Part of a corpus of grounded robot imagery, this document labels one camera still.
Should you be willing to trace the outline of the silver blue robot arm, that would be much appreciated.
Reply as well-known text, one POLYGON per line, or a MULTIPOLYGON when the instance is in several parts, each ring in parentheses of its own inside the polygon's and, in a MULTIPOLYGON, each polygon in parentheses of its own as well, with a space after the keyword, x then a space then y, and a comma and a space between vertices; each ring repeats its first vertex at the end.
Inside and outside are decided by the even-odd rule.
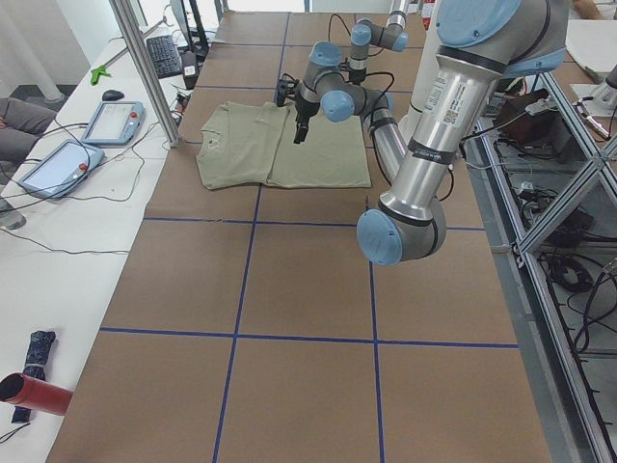
POLYGON ((437 191, 504 77, 558 68, 565 55, 568 1, 444 1, 433 21, 439 70, 390 189, 357 224, 366 258, 379 265, 423 259, 443 244, 437 191))
POLYGON ((292 87, 282 90, 277 97, 279 105, 287 97, 295 102, 294 144, 306 141, 310 119, 318 113, 333 123, 357 116, 367 126, 382 175, 387 182, 393 182, 407 149, 391 116, 389 90, 367 89, 362 83, 369 75, 367 64, 372 45, 394 52, 406 48, 408 9, 407 1, 393 1, 384 26, 369 19, 356 22, 350 32, 347 59, 330 41, 314 44, 303 78, 295 80, 292 87))

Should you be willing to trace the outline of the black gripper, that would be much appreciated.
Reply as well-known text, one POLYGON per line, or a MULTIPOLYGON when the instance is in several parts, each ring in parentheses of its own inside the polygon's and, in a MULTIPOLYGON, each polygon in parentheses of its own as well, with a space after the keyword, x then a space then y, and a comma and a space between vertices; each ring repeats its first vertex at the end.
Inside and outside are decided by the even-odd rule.
POLYGON ((315 116, 320 109, 320 99, 314 91, 306 86, 298 86, 295 90, 296 131, 294 144, 305 142, 309 132, 309 119, 315 116))

